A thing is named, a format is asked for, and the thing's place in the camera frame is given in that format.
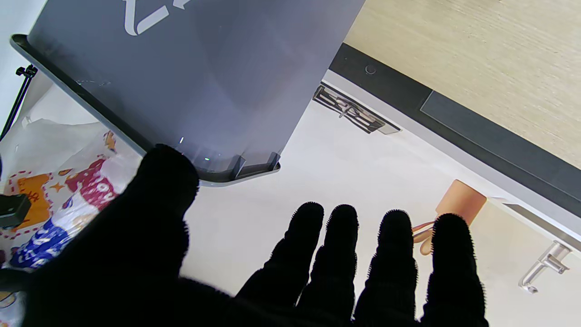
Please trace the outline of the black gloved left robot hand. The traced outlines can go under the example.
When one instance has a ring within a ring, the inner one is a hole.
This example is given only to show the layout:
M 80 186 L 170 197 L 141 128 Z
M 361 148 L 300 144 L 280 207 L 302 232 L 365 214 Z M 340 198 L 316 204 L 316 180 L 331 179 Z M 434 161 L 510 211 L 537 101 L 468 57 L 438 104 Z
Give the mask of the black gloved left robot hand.
M 407 213 L 379 228 L 365 288 L 355 298 L 357 212 L 336 207 L 315 247 L 324 209 L 306 202 L 264 266 L 235 296 L 181 277 L 189 246 L 183 219 L 197 195 L 193 164 L 158 144 L 122 194 L 31 273 L 24 327 L 487 327 L 485 292 L 467 223 L 434 222 L 433 271 L 415 318 L 418 269 Z

